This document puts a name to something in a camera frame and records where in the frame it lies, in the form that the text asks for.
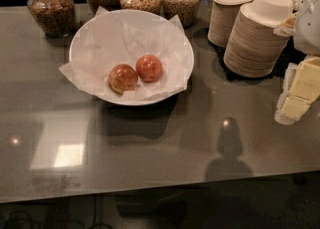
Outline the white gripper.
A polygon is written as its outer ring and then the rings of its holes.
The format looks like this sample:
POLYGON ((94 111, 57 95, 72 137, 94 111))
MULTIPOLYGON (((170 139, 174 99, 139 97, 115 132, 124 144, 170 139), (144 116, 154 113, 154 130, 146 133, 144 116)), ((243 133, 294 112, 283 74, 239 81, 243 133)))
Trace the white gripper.
POLYGON ((298 122, 320 97, 320 0, 308 0, 298 14, 277 25, 273 33, 293 36, 294 47, 308 55, 299 64, 290 63, 274 119, 283 125, 298 122))

